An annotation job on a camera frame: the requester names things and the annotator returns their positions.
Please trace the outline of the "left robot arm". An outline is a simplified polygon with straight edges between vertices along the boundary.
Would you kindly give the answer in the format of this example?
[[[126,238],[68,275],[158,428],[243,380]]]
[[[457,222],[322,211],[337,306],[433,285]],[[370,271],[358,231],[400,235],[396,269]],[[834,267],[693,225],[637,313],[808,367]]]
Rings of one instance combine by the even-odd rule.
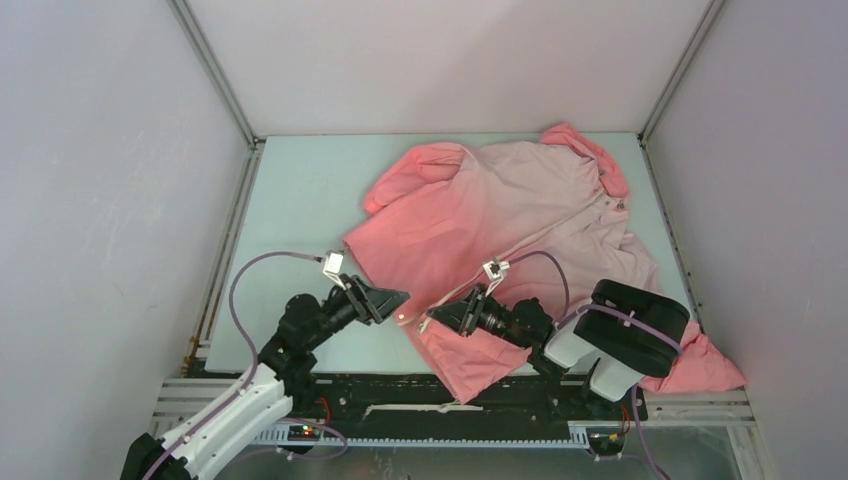
[[[344,276],[324,300],[299,294],[286,304],[276,332],[254,353],[249,368],[189,420],[129,447],[123,479],[214,479],[261,432],[316,403],[315,350],[353,322],[379,324],[410,295]]]

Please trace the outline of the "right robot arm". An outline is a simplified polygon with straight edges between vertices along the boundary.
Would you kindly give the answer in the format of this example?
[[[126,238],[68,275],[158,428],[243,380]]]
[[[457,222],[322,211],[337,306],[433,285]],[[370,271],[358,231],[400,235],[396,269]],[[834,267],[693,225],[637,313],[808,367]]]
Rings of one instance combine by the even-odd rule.
[[[644,377],[670,374],[690,318],[675,300],[610,279],[600,280],[589,302],[559,321],[537,298],[507,308],[482,286],[431,308],[428,316],[462,337],[482,330],[529,351],[530,364],[549,379],[596,356],[581,392],[583,408],[596,418],[616,411]]]

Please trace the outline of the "pink zip-up jacket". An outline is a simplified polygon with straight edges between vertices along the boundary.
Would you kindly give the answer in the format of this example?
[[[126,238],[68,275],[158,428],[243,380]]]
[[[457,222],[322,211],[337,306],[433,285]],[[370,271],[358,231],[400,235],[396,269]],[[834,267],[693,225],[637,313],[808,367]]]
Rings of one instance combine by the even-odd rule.
[[[462,404],[529,359],[486,332],[462,337],[427,315],[483,282],[492,259],[511,265],[498,301],[535,297],[556,318],[585,304],[602,279],[682,299],[631,226],[619,165],[569,124],[536,141],[413,146],[362,207],[366,219],[344,236],[346,251],[372,284],[410,294],[398,325]]]

